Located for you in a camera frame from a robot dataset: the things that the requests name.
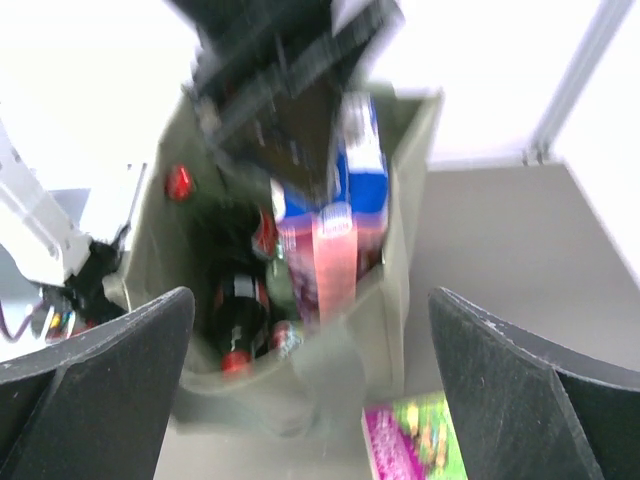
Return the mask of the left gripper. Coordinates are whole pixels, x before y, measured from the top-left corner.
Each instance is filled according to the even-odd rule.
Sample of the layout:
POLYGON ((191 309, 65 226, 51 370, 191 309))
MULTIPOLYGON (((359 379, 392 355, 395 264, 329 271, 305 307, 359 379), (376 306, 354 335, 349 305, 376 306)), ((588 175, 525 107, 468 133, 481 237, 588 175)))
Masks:
POLYGON ((341 26, 330 1, 175 1, 201 51, 188 95, 219 163, 250 162, 308 205, 334 192, 332 127, 370 48, 402 18, 367 1, 341 26))

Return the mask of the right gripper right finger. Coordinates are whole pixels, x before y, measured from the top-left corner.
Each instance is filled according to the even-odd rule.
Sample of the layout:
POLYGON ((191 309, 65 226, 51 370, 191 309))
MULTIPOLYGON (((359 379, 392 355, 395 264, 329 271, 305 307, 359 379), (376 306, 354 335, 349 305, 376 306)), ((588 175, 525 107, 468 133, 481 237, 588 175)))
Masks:
POLYGON ((636 479, 639 374, 436 288, 438 368, 471 479, 636 479))

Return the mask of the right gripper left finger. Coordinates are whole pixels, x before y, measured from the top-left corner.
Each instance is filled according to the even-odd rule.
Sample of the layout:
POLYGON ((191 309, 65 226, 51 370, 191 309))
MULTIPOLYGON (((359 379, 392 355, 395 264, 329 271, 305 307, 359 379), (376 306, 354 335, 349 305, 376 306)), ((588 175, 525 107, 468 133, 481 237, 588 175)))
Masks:
POLYGON ((178 287, 1 365, 1 476, 153 478, 194 321, 178 287))

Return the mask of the blue juice carton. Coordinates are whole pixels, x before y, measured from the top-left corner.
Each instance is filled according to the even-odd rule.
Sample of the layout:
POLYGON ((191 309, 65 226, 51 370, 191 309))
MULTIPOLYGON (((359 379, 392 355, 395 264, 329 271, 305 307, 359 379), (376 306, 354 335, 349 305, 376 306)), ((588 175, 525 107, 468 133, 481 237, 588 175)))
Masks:
POLYGON ((337 126, 334 196, 304 206, 271 182, 272 207, 301 319, 326 322, 355 301, 357 282, 378 262, 388 226, 389 174, 373 99, 343 97, 337 126))

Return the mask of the green canvas bag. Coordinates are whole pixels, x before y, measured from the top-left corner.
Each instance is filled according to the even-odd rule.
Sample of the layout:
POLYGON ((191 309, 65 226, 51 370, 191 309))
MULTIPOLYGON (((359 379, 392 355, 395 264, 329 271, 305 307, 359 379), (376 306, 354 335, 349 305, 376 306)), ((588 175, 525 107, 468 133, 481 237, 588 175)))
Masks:
MULTIPOLYGON (((212 350, 193 337, 177 387, 172 416, 182 430, 235 430, 281 437, 320 436, 357 423, 367 399, 404 386, 404 326, 427 158, 438 127, 442 92, 396 93, 371 87, 382 147, 390 163, 389 226, 383 262, 357 286, 354 304, 308 337, 289 357, 268 354, 252 370, 226 377, 212 350)), ((134 220, 133 241, 108 297, 136 309, 184 286, 195 297, 202 326, 211 290, 197 257, 202 242, 186 213, 164 194, 163 174, 184 162, 218 181, 206 159, 191 102, 180 97, 162 132, 134 220)))

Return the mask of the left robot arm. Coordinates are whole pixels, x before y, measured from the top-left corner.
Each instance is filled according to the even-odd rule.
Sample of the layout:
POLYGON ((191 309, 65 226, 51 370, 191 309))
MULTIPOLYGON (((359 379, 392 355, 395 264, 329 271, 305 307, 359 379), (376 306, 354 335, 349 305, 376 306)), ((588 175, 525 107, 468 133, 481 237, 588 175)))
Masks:
MULTIPOLYGON (((342 25, 329 1, 179 1, 202 50, 186 89, 204 165, 255 187, 274 178, 317 206, 331 193, 332 126, 367 51, 400 22, 394 1, 359 4, 342 25)), ((1 243, 43 293, 41 309, 106 322, 121 241, 82 232, 22 162, 1 148, 1 243)))

